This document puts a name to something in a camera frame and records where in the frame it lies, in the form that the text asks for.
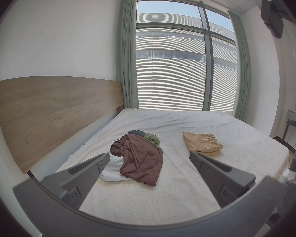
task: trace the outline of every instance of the green curtain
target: green curtain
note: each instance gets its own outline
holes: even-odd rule
[[[243,121],[250,92],[249,46],[241,19],[232,12],[229,12],[229,16],[234,28],[238,56],[238,83],[232,115],[235,118]]]
[[[124,108],[139,108],[136,71],[136,3],[122,0],[116,36],[116,80],[122,83]]]

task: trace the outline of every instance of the sky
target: sky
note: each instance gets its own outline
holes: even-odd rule
[[[201,18],[197,6],[180,2],[141,1],[137,4],[137,13],[171,13]],[[220,25],[232,32],[234,31],[230,19],[210,10],[206,10],[206,13],[209,22]]]

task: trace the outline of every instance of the headboard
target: headboard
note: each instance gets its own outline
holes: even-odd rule
[[[23,173],[123,104],[122,85],[117,81],[62,76],[0,81],[0,126]]]

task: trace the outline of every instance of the window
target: window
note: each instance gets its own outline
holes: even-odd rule
[[[231,113],[237,87],[237,50],[231,22],[207,9],[206,13],[214,35],[210,110]],[[203,110],[205,39],[198,7],[139,1],[136,28],[139,108]]]

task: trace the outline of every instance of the white bed sheet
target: white bed sheet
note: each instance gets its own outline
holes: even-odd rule
[[[124,109],[58,171],[109,152],[113,141],[132,129],[160,138],[163,166],[157,185],[99,178],[80,207],[81,211],[119,223],[160,225],[196,219],[219,210],[189,160],[183,131],[214,134],[223,149],[213,158],[255,174],[256,182],[265,175],[276,178],[288,159],[286,147],[225,113]]]

